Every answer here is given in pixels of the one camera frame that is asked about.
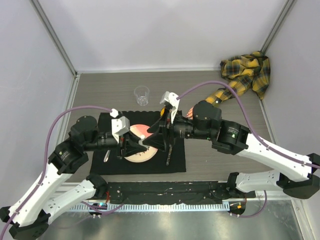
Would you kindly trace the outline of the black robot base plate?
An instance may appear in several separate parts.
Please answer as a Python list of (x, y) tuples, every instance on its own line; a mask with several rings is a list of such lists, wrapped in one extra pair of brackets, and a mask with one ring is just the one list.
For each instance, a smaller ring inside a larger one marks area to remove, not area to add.
[(223, 200), (254, 199), (256, 193), (241, 193), (219, 181), (109, 182), (109, 200), (126, 205), (204, 205)]

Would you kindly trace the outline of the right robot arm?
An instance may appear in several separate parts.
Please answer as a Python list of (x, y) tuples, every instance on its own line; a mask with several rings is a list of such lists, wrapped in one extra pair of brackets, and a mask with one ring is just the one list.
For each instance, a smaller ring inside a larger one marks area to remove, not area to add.
[(192, 119), (180, 113), (172, 115), (166, 106), (160, 119), (148, 132), (142, 143), (167, 151), (178, 139), (208, 140), (220, 153), (240, 156), (270, 167), (258, 173), (229, 174), (226, 193), (233, 198), (251, 191), (283, 191), (296, 199), (309, 199), (320, 190), (320, 178), (314, 173), (320, 165), (319, 155), (301, 155), (260, 136), (237, 122), (222, 119), (222, 111), (206, 101), (197, 103)]

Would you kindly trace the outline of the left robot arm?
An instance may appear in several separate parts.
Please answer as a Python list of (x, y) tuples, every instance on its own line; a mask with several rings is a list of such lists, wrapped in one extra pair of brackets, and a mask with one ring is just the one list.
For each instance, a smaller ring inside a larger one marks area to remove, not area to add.
[(36, 182), (12, 206), (0, 209), (0, 219), (10, 227), (15, 240), (36, 240), (53, 221), (73, 205), (106, 196), (108, 183), (97, 174), (88, 175), (75, 188), (53, 197), (56, 190), (88, 160), (88, 152), (116, 149), (121, 158), (145, 152), (146, 135), (130, 127), (122, 116), (111, 120), (112, 133), (98, 130), (93, 116), (79, 118), (71, 127), (67, 140), (55, 147), (45, 169)]

